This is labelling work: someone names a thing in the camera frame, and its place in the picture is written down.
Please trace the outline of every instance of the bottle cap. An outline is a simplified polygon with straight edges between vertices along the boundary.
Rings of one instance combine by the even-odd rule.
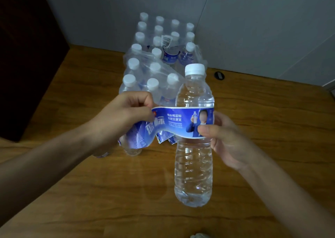
[[[151,78],[148,79],[147,86],[150,91],[155,91],[158,89],[159,82],[157,79]]]
[[[162,25],[164,23],[164,18],[161,16],[156,17],[156,24],[157,25]]]
[[[126,87],[133,87],[136,84],[136,78],[134,75],[127,74],[123,77],[122,82],[125,84]]]
[[[186,31],[187,32],[193,32],[194,30],[194,25],[192,23],[187,23],[186,24]]]
[[[153,73],[158,73],[161,70],[161,65],[157,62],[152,62],[150,64],[150,71]]]
[[[174,40],[174,41],[178,41],[178,40],[179,40],[179,33],[177,33],[177,32],[172,32],[172,33],[171,33],[171,36],[173,37],[173,40]]]
[[[139,42],[139,43],[143,43],[143,42],[144,42],[144,39],[145,39],[145,35],[144,35],[144,33],[142,33],[142,32],[137,32],[137,33],[135,34],[135,39],[136,39],[137,42]]]
[[[140,32],[144,32],[146,30],[146,23],[143,21],[140,21],[137,23],[137,30]]]
[[[193,52],[195,49],[195,44],[193,42],[188,42],[186,44],[186,50],[189,52]]]
[[[170,73],[167,76],[167,83],[169,85],[175,85],[176,83],[178,83],[179,79],[178,79],[178,75],[176,73]]]
[[[179,20],[176,20],[176,19],[171,20],[171,26],[173,28],[178,28],[178,26],[179,26]]]
[[[153,45],[154,45],[155,47],[161,47],[162,37],[160,37],[160,36],[155,36],[155,37],[153,37],[152,42],[153,42]]]
[[[205,75],[205,66],[202,63],[192,63],[185,67],[185,76]]]
[[[163,27],[162,26],[155,26],[155,34],[156,35],[162,35],[163,34]]]
[[[145,13],[145,12],[140,13],[140,20],[141,21],[147,22],[148,18],[149,18],[149,15],[147,13]]]
[[[160,59],[162,56],[162,51],[159,48],[153,48],[151,53],[157,58]]]
[[[131,70],[137,70],[140,67],[140,61],[137,58],[130,58],[127,64]]]
[[[142,51],[142,46],[140,44],[133,44],[131,46],[131,51],[133,51],[134,53],[139,53]]]
[[[193,41],[194,41],[194,37],[195,37],[195,34],[194,34],[194,33],[192,33],[192,32],[187,32],[187,34],[186,34],[186,40],[187,40],[187,41],[191,41],[191,42],[193,42]]]

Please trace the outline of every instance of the barcode sticker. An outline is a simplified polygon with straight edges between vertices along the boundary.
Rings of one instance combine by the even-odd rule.
[[[162,35],[161,46],[163,48],[168,48],[171,44],[172,36],[170,35]]]

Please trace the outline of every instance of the person's left hand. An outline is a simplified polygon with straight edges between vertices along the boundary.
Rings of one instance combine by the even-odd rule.
[[[152,122],[154,114],[151,109],[155,106],[150,92],[123,92],[116,96],[84,125],[94,148],[110,147],[139,121]]]

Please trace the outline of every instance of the dark wooden cabinet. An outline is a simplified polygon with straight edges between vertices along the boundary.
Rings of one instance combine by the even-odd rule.
[[[69,50],[46,0],[0,0],[0,137],[19,141]]]

